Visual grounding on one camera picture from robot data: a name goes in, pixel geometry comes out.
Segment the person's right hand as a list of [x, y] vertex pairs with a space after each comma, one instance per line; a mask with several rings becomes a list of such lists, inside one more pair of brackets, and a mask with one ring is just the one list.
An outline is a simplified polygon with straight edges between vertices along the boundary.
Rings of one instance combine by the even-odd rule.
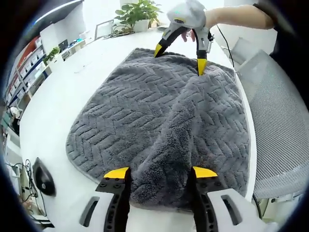
[[187, 42], [188, 38], [190, 38], [192, 40], [192, 42], [196, 41], [196, 37], [195, 37], [195, 34], [194, 34], [192, 29], [189, 29], [189, 30], [185, 31], [184, 33], [182, 33], [181, 37], [182, 37], [184, 42]]

